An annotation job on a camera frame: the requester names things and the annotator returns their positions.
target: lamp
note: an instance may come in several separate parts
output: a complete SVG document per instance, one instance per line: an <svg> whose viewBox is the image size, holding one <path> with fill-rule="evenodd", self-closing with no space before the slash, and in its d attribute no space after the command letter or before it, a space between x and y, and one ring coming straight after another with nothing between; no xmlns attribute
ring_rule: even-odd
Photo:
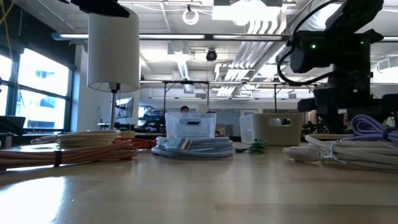
<svg viewBox="0 0 398 224"><path fill-rule="evenodd" d="M116 93L139 89L139 18L90 14L88 87L112 93L111 129L114 129Z"/></svg>

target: desk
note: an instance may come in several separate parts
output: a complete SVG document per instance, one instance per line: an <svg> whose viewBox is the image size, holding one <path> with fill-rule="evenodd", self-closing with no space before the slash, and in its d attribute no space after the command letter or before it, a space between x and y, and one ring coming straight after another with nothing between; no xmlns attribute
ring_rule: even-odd
<svg viewBox="0 0 398 224"><path fill-rule="evenodd" d="M0 173L0 223L397 223L398 174L286 161L139 154Z"/></svg>

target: window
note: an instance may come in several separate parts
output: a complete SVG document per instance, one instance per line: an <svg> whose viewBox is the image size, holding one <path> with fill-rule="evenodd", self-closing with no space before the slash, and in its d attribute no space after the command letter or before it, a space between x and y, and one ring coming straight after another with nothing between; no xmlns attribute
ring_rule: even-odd
<svg viewBox="0 0 398 224"><path fill-rule="evenodd" d="M0 55L0 75L5 80L0 87L0 115L26 117L28 132L69 131L72 73L68 67L25 49L14 62Z"/></svg>

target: security camera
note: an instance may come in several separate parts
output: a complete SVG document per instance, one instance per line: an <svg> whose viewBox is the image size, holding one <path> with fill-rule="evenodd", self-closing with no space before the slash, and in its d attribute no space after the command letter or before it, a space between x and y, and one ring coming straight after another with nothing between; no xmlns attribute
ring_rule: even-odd
<svg viewBox="0 0 398 224"><path fill-rule="evenodd" d="M208 62L214 62L215 60L217 60L216 50L215 49L210 49L207 52L206 59L207 59Z"/></svg>

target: ceiling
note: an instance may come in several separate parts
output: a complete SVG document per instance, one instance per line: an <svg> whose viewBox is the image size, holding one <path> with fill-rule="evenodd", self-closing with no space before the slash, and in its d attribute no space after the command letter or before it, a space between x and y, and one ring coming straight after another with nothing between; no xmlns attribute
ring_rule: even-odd
<svg viewBox="0 0 398 224"><path fill-rule="evenodd" d="M286 18L289 22L301 8L308 3L309 0L295 0L295 6L289 6L286 11ZM325 2L325 0L313 0L313 2ZM192 6L193 9L212 10L213 0L201 1L202 6ZM361 29L375 29L384 35L398 35L398 23L394 22L398 16L398 1L384 0L384 8L392 11L380 12L376 19ZM25 9L28 13L37 17L57 32L60 33L87 33L88 32L88 15L81 12L79 8L73 4L64 4L57 0L16 0L16 3ZM149 10L142 6L126 4L138 14L140 19L140 33L207 33L207 34L242 34L249 29L248 26L237 26L232 21L214 21L208 14L200 13L199 21L191 26L182 20L183 11L161 11L160 5L145 5L155 10ZM166 10L185 9L185 6L169 6L165 5ZM203 70L214 72L216 64L221 62L230 63L239 51L242 42L205 42L205 41L189 41L189 50L191 60L187 61L189 70ZM167 58L167 41L141 41L141 58L145 61L142 67L142 74L145 78L153 79L165 77L172 74L173 70L178 70L176 62ZM207 62L205 57L208 49L215 49L218 53L216 62ZM269 57L272 48L263 56ZM398 44L374 44L372 46L372 59L381 60L386 55L397 55ZM315 77L322 74L324 70L317 69L307 74L294 74L286 68L286 74L290 77L297 77L297 80Z"/></svg>

